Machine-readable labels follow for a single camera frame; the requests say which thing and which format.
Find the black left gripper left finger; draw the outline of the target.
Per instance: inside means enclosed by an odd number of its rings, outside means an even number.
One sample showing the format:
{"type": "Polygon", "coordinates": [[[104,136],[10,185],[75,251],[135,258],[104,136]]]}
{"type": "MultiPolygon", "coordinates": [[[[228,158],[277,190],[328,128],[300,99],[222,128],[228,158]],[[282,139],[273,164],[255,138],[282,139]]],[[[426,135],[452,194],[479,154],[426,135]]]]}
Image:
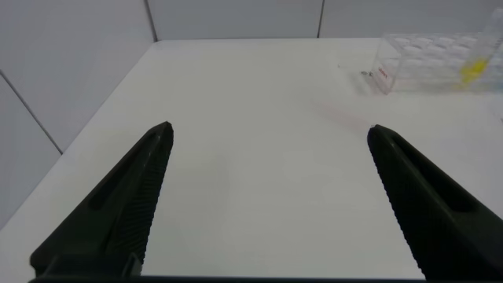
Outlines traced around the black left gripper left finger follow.
{"type": "Polygon", "coordinates": [[[36,277],[140,275],[173,143],[149,129],[31,254],[36,277]]]}

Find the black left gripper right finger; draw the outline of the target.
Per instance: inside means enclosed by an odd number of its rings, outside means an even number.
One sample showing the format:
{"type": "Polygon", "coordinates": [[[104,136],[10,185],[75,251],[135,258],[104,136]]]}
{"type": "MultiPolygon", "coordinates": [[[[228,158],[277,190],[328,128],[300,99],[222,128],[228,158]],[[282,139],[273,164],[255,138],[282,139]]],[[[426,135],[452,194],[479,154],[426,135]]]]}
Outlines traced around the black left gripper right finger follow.
{"type": "Polygon", "coordinates": [[[502,220],[395,131],[367,143],[406,243],[429,281],[500,281],[502,220]]]}

